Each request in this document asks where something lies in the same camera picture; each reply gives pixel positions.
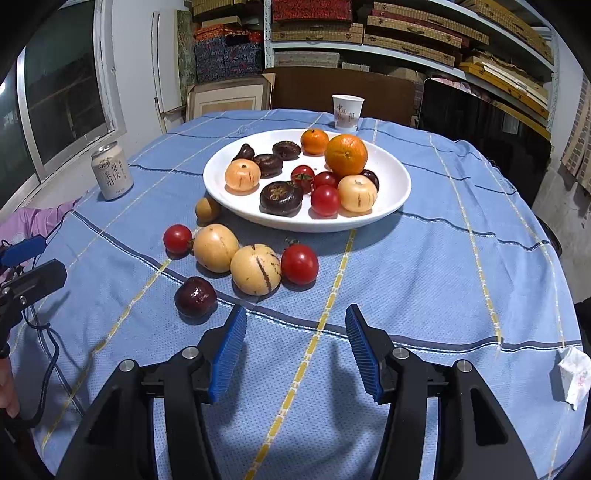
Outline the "person left hand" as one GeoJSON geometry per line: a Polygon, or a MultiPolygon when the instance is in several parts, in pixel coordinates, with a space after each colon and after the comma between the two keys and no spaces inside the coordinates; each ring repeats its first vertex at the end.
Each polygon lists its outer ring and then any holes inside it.
{"type": "Polygon", "coordinates": [[[11,418],[15,418],[20,411],[9,358],[0,360],[0,408],[11,418]]]}

